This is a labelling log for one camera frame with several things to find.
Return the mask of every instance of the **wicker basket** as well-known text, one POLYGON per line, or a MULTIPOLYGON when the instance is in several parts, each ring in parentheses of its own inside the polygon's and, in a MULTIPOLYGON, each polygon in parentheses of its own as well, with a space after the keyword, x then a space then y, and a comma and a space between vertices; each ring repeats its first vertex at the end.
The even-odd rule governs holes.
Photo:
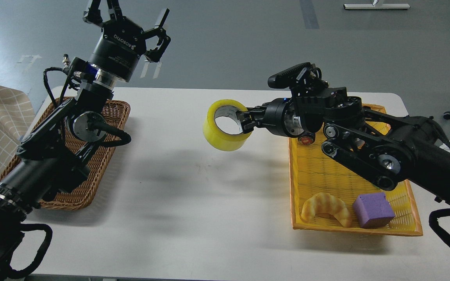
MULTIPOLYGON (((380 105, 367 105, 371 109, 385 112, 380 105)), ((385 123, 370 123, 381 133, 386 133, 389 126, 385 123)), ((327 157, 320 149, 325 136, 322 131, 316 133, 314 144, 304 146, 296 139, 289 140, 289 173, 291 179, 291 222, 294 229, 311 229, 320 231, 340 231, 376 235, 421 236, 418 208, 408 180, 397 185, 390 192, 385 192, 386 199, 395 213, 395 218, 386 226, 374 229, 360 228, 357 216, 352 208, 360 194, 383 192, 343 165, 327 157), (318 217, 313 223, 301 219, 304 202, 319 192, 328 192, 343 200, 352 214, 352 226, 344 228, 331 217, 318 217)))
MULTIPOLYGON (((46 108, 36 126, 40 124, 48 115, 50 115, 53 110, 54 107, 50 104, 46 108)), ((102 115, 107 123, 121 130, 125 127, 129 114, 130 105, 125 101, 107 101, 102 110, 102 115)), ((105 141, 112 141, 115 139, 118 138, 107 134, 105 141)), ((73 153, 78 151, 84 144, 85 142, 73 137, 73 135, 66 130, 66 146, 73 153)), ((116 150, 116 148, 98 148, 95 155, 93 155, 91 160, 88 162, 88 167, 91 169, 88 179, 69 194, 58 193, 53 201, 41 201, 41 207, 54 210, 79 210, 88 206, 95 197, 100 180, 102 179, 105 169, 107 169, 107 165, 114 154, 114 150, 116 150)), ((18 163, 20 163, 20 158, 14 156, 5 171, 1 174, 0 180, 2 180, 2 178, 13 170, 18 163)))

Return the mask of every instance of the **yellow plastic basket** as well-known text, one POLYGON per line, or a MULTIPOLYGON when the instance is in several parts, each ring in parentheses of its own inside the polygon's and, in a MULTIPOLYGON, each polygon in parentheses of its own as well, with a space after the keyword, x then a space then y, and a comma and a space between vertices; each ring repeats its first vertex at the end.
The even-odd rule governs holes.
MULTIPOLYGON (((386 112, 380 105, 367 105, 373 110, 386 112)), ((381 133, 389 126, 385 123, 370 123, 381 133)), ((324 134, 316 133, 316 141, 311 145, 298 144, 297 139, 289 139, 289 173, 291 178, 291 222, 294 229, 317 231, 340 231, 374 235, 422 236, 418 208, 408 180, 402 181, 390 192, 386 199, 395 213, 395 218, 381 228, 360 228, 352 208, 357 196, 373 192, 384 192, 364 180, 343 165, 327 157, 320 149, 324 134), (301 219, 303 203, 319 192, 328 192, 343 200, 352 215, 352 226, 345 228, 334 217, 316 216, 312 223, 301 219)))

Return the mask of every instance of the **cable connector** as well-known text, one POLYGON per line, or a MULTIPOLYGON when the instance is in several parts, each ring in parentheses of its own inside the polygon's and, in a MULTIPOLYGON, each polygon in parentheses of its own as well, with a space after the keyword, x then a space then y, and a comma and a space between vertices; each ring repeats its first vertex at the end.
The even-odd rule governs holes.
POLYGON ((68 68, 70 66, 70 59, 68 58, 68 55, 64 53, 64 59, 62 60, 62 63, 64 64, 65 68, 68 68))

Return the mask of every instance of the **croissant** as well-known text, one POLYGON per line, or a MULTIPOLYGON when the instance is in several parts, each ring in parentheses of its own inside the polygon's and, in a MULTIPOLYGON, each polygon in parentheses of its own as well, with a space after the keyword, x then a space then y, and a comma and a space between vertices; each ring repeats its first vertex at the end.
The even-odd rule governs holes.
POLYGON ((305 201, 302 208, 302 219, 312 222, 317 214, 328 213, 335 217, 345 228, 352 225, 352 215, 343 200, 327 192, 320 192, 305 201))

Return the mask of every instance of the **caster wheel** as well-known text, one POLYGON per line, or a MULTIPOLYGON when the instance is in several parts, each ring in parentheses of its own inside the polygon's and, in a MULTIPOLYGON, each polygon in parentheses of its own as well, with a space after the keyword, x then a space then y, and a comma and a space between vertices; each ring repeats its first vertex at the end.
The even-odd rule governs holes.
POLYGON ((442 117, 443 117, 444 119, 446 119, 446 120, 449 120, 449 119, 450 119, 450 111, 444 112, 444 114, 442 115, 442 117))

